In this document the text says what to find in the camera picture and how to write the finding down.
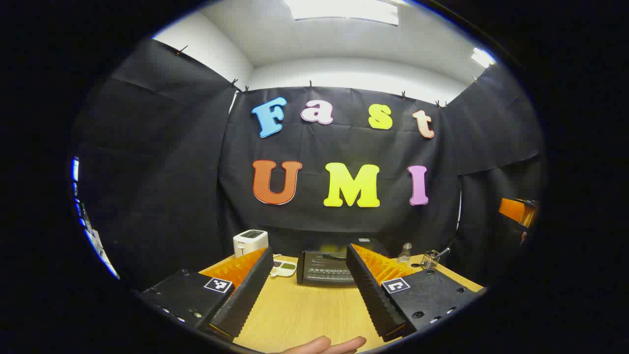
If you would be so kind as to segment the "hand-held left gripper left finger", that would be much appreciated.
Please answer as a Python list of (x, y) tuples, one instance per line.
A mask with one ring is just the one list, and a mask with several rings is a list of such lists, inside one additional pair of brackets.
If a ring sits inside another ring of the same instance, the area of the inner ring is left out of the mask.
[(186, 269), (140, 292), (155, 309), (193, 330), (227, 341), (240, 335), (274, 264), (263, 247), (201, 272)]

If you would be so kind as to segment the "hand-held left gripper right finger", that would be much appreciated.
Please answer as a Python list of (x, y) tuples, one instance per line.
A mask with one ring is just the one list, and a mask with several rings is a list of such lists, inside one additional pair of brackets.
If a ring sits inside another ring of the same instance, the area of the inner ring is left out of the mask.
[(347, 246), (345, 260), (384, 341), (423, 335), (480, 297), (479, 291), (434, 267), (418, 270), (403, 266), (357, 244)]

